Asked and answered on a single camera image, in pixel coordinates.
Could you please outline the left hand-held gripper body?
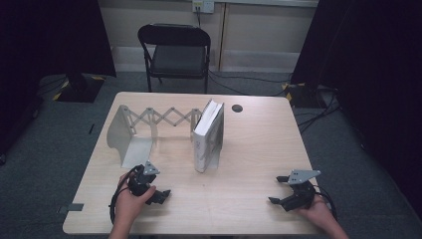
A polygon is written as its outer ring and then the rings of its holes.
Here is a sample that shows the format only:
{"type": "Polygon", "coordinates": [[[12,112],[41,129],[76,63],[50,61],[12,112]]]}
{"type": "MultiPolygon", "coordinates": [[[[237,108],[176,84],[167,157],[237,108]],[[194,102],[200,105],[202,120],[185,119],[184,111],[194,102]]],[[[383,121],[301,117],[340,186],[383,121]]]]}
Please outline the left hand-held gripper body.
{"type": "Polygon", "coordinates": [[[141,196],[150,187],[150,183],[160,171],[148,160],[145,164],[136,166],[129,177],[128,188],[135,196],[141,196]]]}

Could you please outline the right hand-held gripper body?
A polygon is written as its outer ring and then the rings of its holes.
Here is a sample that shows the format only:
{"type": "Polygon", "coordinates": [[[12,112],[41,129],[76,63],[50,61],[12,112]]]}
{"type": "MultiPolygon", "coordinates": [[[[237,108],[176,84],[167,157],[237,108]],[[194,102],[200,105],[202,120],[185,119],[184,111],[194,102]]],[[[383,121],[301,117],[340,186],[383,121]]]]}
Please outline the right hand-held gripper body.
{"type": "Polygon", "coordinates": [[[310,207],[317,193],[311,183],[311,179],[319,175],[321,175],[319,170],[293,169],[287,182],[293,190],[293,194],[282,199],[282,207],[286,211],[301,207],[310,207]]]}

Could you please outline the grey extendable metal book rack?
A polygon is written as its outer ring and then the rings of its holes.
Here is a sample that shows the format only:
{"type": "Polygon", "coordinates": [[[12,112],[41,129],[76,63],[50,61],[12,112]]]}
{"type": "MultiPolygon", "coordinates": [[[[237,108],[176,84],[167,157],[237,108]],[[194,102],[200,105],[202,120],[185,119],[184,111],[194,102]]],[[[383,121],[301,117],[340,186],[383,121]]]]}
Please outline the grey extendable metal book rack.
{"type": "Polygon", "coordinates": [[[153,144],[158,140],[160,123],[179,126],[188,122],[193,144],[193,130],[203,111],[191,109],[183,113],[172,107],[160,113],[154,108],[146,108],[141,114],[136,114],[128,106],[120,105],[106,134],[107,145],[118,151],[124,168],[145,164],[150,159],[153,144]]]}

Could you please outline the thick white book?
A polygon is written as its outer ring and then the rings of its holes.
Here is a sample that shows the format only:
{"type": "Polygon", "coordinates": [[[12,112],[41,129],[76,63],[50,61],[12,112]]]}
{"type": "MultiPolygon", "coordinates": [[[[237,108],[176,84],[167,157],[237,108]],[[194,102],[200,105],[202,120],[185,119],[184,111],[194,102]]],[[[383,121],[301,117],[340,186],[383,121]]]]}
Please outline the thick white book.
{"type": "Polygon", "coordinates": [[[194,167],[203,173],[219,163],[224,135],[224,105],[210,100],[193,130],[194,167]]]}

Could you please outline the person's right hand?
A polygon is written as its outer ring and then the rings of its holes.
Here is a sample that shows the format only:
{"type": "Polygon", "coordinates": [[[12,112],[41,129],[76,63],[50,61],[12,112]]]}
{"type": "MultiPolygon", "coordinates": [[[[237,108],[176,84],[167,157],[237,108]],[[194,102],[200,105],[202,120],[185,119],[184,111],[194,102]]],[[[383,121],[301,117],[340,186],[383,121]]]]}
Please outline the person's right hand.
{"type": "Polygon", "coordinates": [[[309,208],[300,208],[297,212],[323,230],[327,230],[336,223],[325,201],[319,195],[314,197],[309,208]]]}

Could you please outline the person's left hand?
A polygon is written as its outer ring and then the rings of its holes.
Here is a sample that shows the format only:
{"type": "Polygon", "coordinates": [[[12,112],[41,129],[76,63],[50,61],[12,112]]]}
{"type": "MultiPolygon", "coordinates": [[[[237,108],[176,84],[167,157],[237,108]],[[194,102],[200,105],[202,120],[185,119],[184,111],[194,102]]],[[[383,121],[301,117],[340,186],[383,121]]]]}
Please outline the person's left hand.
{"type": "Polygon", "coordinates": [[[134,220],[140,214],[142,207],[146,204],[146,201],[154,194],[156,187],[152,185],[141,196],[135,196],[129,189],[126,189],[127,179],[125,174],[120,177],[119,185],[121,189],[115,203],[113,226],[119,228],[125,227],[129,230],[134,220]]]}

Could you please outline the grey floor tape strip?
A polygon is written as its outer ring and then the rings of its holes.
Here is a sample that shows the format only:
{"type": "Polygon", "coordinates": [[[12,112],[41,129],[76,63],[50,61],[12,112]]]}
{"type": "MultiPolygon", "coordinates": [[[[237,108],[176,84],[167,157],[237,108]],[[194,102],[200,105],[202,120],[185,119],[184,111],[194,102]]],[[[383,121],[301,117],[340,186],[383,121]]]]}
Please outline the grey floor tape strip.
{"type": "Polygon", "coordinates": [[[58,210],[60,214],[67,214],[70,211],[82,211],[84,208],[83,203],[71,203],[68,205],[61,206],[58,210]]]}

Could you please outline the black stand base yellow tape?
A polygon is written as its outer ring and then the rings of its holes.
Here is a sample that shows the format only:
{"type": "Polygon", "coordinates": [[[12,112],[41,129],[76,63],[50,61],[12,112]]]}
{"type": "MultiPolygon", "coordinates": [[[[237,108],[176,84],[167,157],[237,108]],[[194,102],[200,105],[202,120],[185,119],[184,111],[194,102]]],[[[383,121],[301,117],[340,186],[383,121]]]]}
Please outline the black stand base yellow tape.
{"type": "Polygon", "coordinates": [[[93,103],[106,78],[96,75],[52,75],[43,78],[37,96],[66,103],[93,103]]]}
{"type": "Polygon", "coordinates": [[[283,84],[283,93],[292,108],[325,109],[326,103],[318,90],[311,89],[306,84],[283,84]]]}

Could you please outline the black folding chair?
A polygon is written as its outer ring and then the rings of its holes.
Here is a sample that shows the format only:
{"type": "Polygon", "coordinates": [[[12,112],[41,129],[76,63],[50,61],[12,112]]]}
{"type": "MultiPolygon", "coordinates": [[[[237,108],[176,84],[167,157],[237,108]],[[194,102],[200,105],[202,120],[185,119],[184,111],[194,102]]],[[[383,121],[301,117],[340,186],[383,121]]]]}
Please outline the black folding chair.
{"type": "Polygon", "coordinates": [[[180,24],[147,24],[137,32],[143,49],[148,90],[151,79],[203,79],[208,90],[211,38],[201,28],[180,24]]]}

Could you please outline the black curtain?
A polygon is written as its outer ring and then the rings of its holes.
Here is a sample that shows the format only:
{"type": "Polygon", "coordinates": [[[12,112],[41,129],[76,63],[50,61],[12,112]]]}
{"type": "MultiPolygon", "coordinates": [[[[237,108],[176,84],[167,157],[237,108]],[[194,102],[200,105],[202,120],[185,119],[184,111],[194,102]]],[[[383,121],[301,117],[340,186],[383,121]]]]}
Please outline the black curtain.
{"type": "Polygon", "coordinates": [[[422,0],[318,0],[292,81],[337,89],[422,217],[422,0]]]}
{"type": "Polygon", "coordinates": [[[0,0],[0,155],[61,74],[116,75],[99,0],[0,0]]]}

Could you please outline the white wall socket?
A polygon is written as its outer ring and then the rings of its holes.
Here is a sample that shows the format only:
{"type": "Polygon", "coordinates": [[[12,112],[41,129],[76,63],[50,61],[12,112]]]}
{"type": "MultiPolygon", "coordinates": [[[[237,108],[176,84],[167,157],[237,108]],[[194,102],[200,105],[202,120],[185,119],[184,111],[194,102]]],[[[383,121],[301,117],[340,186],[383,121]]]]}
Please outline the white wall socket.
{"type": "Polygon", "coordinates": [[[192,11],[194,13],[213,14],[215,2],[212,0],[192,0],[192,11]]]}

